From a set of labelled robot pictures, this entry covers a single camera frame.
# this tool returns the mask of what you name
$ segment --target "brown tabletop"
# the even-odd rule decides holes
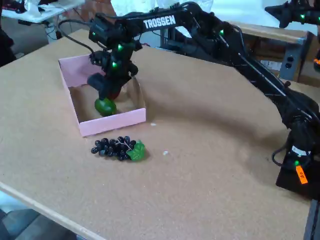
[[[239,26],[244,34],[279,40],[290,44],[302,44],[307,39],[307,31],[291,30],[278,27],[260,26],[254,24],[231,21],[231,24]]]
[[[73,36],[98,49],[87,31]],[[0,189],[88,239],[303,238],[310,202],[275,186],[271,161],[288,131],[236,70],[144,47],[133,62],[147,122],[82,138],[58,59],[86,53],[62,39],[0,68]],[[125,135],[147,160],[90,153]]]

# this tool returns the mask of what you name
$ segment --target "pink box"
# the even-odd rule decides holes
[[[117,114],[102,117],[95,109],[98,92],[87,84],[100,67],[92,65],[89,55],[59,59],[62,82],[83,137],[146,121],[146,103],[138,80],[133,77],[115,100]]]

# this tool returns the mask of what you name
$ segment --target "robotic arm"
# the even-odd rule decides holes
[[[320,25],[320,0],[291,0],[282,5],[267,6],[265,10],[280,21],[279,28],[286,28],[291,22]]]
[[[283,83],[251,57],[239,27],[221,21],[212,12],[202,11],[194,2],[175,4],[169,9],[155,8],[149,13],[113,17],[117,19],[114,24],[106,17],[110,18],[97,13],[89,32],[89,39],[102,50],[93,52],[87,46],[92,51],[92,64],[100,66],[105,73],[96,73],[88,79],[88,84],[98,91],[100,100],[115,99],[122,86],[138,73],[131,57],[142,46],[135,37],[149,31],[183,26],[212,61],[218,60],[235,68],[277,107],[290,133],[285,145],[272,154],[273,162],[289,174],[295,174],[295,178],[297,166],[306,171],[315,169],[314,156],[320,152],[318,104],[303,93],[291,90],[290,82]],[[284,150],[284,161],[279,163],[275,155]]]

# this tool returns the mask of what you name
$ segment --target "grape leaf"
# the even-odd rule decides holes
[[[127,151],[126,154],[128,154],[132,161],[136,162],[145,157],[145,145],[139,141],[134,145],[133,150]]]

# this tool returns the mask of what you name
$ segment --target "orange tag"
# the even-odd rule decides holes
[[[308,180],[306,178],[306,175],[305,175],[305,172],[304,170],[302,169],[302,167],[299,165],[299,166],[296,166],[295,167],[295,170],[296,170],[296,173],[298,174],[299,176],[299,179],[300,179],[300,182],[301,184],[307,184],[308,183]]]

